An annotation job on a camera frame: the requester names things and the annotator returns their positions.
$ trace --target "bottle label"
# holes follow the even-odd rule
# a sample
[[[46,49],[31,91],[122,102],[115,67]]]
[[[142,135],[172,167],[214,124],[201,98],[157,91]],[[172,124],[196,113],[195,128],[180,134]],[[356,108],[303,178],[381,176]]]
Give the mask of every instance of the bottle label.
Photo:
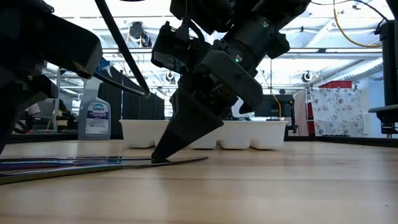
[[[87,110],[86,134],[107,134],[109,107],[102,103],[90,103]]]

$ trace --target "wooden table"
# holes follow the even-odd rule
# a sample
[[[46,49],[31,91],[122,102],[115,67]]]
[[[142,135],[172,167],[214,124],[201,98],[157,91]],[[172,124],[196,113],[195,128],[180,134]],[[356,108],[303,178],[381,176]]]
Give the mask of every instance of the wooden table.
[[[148,156],[119,141],[6,146],[2,156]],[[205,161],[0,186],[0,223],[398,223],[398,149],[286,142]]]

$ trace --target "table surface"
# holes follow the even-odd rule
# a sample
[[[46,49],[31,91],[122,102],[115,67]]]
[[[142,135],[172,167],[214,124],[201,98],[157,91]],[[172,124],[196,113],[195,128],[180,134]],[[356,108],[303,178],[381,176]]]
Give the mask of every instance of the table surface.
[[[121,141],[10,144],[2,156],[148,156]],[[205,161],[0,186],[0,223],[397,223],[398,149],[285,142],[185,149]]]

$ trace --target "dish soap bottle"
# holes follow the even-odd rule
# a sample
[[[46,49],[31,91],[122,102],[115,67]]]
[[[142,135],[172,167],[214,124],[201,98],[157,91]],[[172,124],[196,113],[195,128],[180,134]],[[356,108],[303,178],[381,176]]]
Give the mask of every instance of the dish soap bottle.
[[[79,140],[111,139],[111,107],[98,98],[101,80],[93,77],[87,81],[79,110]]]

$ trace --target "ceiling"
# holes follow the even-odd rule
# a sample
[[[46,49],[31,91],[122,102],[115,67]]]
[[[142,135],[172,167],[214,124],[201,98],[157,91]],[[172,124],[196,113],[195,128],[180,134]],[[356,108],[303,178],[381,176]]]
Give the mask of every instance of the ceiling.
[[[117,45],[109,33],[94,0],[46,0],[46,2],[55,8],[55,15],[96,34],[104,48],[104,57],[107,60],[112,60],[117,69],[125,70],[125,73],[130,75],[133,81],[135,80],[128,66],[124,63],[124,59],[120,54],[117,54]],[[170,0],[145,0],[140,2],[111,0],[106,2],[123,37],[126,39],[127,46],[133,49],[133,52],[140,52],[139,54],[132,54],[132,56],[136,59],[143,75],[147,77],[148,85],[153,88],[157,86],[175,88],[175,85],[170,84],[165,79],[165,74],[168,71],[151,64],[150,49],[135,49],[138,48],[139,44],[131,38],[127,39],[128,28],[133,22],[142,22],[144,30],[151,37],[153,43],[157,38],[160,27],[166,21],[169,21],[171,26],[178,27],[181,22],[169,12]],[[332,0],[316,0],[316,2],[329,4],[332,3]],[[385,0],[367,0],[366,2],[370,3],[389,19],[393,18]],[[341,26],[353,40],[362,44],[379,43],[379,37],[373,34],[377,24],[381,21],[378,14],[356,2],[339,4],[336,9]],[[333,75],[347,70],[364,60],[371,62],[381,57],[380,49],[358,49],[357,46],[348,42],[342,36],[333,18],[333,6],[310,4],[300,17],[284,27],[281,32],[286,34],[290,47],[293,49],[278,59],[271,61],[265,58],[260,63],[257,70],[263,70],[264,75],[259,72],[256,80],[262,83],[263,86],[267,86],[266,80],[270,84],[272,82],[272,86],[305,86],[308,83],[302,82],[302,75],[306,72],[310,72],[313,75],[314,80],[311,84],[316,85],[318,82],[333,77]],[[223,36],[224,34],[220,33],[205,34],[205,39],[208,42],[213,42]],[[351,50],[350,54],[347,52],[318,54],[319,48],[356,49]],[[175,79],[178,80],[179,74],[174,75]],[[73,86],[83,86],[83,80],[77,78],[74,74],[66,74],[63,77],[66,78],[62,79],[62,86],[71,86],[71,88],[65,88],[65,90],[76,94],[81,93],[81,89],[73,89]]]

